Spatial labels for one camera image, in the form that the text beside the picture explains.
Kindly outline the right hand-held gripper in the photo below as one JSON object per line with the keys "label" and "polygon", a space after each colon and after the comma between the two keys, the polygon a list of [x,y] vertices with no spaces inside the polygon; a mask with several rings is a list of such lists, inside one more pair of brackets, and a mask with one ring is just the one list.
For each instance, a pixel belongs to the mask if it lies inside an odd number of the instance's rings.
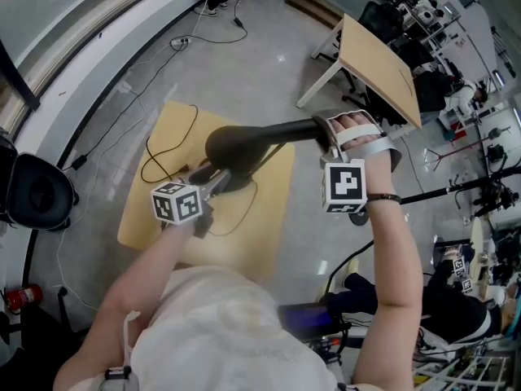
{"label": "right hand-held gripper", "polygon": [[[333,121],[339,122],[343,116],[350,116],[357,110],[322,110],[312,114],[312,118],[323,127],[333,128]],[[344,151],[337,137],[324,134],[319,137],[322,166],[322,207],[327,213],[359,213],[368,202],[401,198],[391,188],[370,190],[367,186],[367,160],[371,156],[387,153],[391,166],[401,159],[389,137],[378,138],[370,143]]]}

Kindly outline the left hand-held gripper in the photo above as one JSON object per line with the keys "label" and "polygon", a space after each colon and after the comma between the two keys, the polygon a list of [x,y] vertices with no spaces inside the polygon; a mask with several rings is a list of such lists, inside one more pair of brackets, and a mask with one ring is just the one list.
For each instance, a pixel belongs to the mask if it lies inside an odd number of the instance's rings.
{"label": "left hand-held gripper", "polygon": [[203,199],[218,196],[231,178],[229,170],[201,165],[186,174],[186,185],[164,182],[151,191],[151,207],[162,227],[194,224],[194,236],[203,239],[213,224],[213,208]]}

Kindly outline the person's right hand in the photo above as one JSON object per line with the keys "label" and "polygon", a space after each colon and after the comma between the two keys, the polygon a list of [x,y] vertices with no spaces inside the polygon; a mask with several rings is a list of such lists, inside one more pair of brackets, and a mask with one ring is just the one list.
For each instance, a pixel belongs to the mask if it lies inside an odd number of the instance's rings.
{"label": "person's right hand", "polygon": [[[367,117],[359,112],[354,112],[351,114],[344,114],[337,118],[330,119],[330,123],[332,124],[335,132],[338,134],[344,130],[348,130],[351,128],[357,128],[362,125],[371,125],[372,122],[367,119]],[[359,145],[363,145],[366,143],[370,143],[374,140],[381,138],[381,134],[363,134],[357,138],[352,138],[346,141],[341,145],[343,151],[347,151],[353,149]]]}

